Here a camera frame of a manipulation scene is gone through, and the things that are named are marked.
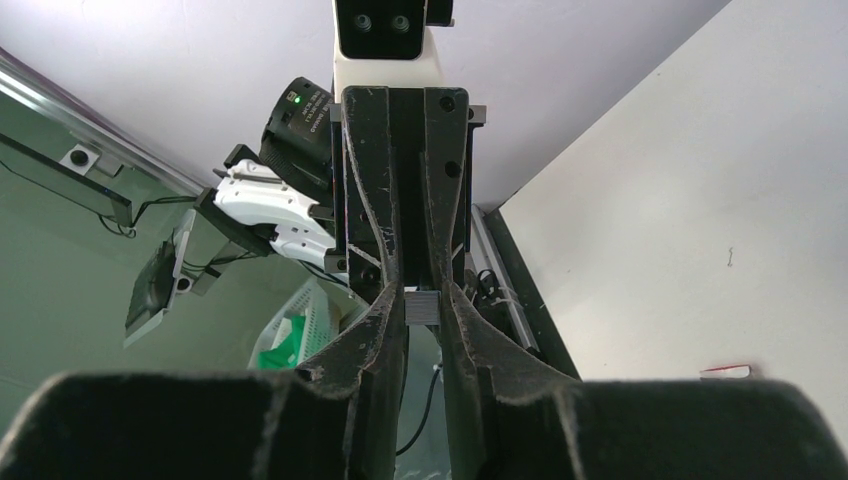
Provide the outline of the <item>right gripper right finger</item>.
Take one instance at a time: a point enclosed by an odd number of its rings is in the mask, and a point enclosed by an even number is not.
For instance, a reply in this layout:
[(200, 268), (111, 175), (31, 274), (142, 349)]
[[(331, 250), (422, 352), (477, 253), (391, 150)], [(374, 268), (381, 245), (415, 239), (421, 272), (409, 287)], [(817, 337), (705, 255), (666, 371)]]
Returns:
[(457, 479), (843, 479), (819, 411), (769, 380), (578, 381), (441, 289)]

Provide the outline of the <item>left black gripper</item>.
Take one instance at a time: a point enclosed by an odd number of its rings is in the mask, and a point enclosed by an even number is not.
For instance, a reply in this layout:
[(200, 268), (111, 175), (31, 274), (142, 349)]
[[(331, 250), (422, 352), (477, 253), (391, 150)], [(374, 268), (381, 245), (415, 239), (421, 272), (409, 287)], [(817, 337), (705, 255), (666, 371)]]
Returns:
[(347, 87), (333, 133), (342, 160), (347, 274), (373, 302), (385, 287), (464, 285), (473, 133), (462, 88)]

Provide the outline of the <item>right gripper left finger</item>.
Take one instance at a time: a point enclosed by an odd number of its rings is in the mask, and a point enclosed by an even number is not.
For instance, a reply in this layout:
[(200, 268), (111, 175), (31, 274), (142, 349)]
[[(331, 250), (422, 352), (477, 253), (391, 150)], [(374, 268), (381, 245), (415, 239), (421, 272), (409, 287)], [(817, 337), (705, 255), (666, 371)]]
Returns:
[(390, 479), (403, 290), (293, 370), (65, 374), (1, 444), (5, 479)]

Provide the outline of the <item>grey staple strip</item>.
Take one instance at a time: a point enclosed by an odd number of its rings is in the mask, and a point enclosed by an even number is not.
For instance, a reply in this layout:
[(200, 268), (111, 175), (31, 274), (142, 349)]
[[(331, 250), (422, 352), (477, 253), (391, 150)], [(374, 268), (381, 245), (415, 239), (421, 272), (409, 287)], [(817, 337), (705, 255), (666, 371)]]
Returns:
[(405, 291), (405, 324), (407, 326), (439, 326), (440, 298), (440, 293), (434, 290)]

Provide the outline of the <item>red white staple box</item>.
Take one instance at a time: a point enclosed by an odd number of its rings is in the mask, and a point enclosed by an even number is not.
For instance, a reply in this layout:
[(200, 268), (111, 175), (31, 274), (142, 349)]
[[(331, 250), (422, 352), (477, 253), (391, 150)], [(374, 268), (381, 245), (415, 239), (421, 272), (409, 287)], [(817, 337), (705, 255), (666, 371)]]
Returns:
[(699, 372), (702, 380), (741, 380), (749, 379), (754, 375), (754, 369), (750, 364), (734, 364), (712, 367)]

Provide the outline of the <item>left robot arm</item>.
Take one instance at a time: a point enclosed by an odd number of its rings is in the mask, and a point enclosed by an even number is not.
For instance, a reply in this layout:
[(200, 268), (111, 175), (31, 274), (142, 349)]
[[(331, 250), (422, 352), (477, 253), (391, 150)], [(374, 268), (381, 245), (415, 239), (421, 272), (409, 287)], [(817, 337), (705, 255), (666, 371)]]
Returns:
[(350, 86), (324, 121), (332, 179), (312, 184), (267, 136), (257, 160), (232, 165), (214, 205), (246, 227), (272, 225), (269, 247), (340, 265), (367, 302), (384, 291), (462, 298), (467, 158), (480, 119), (463, 88)]

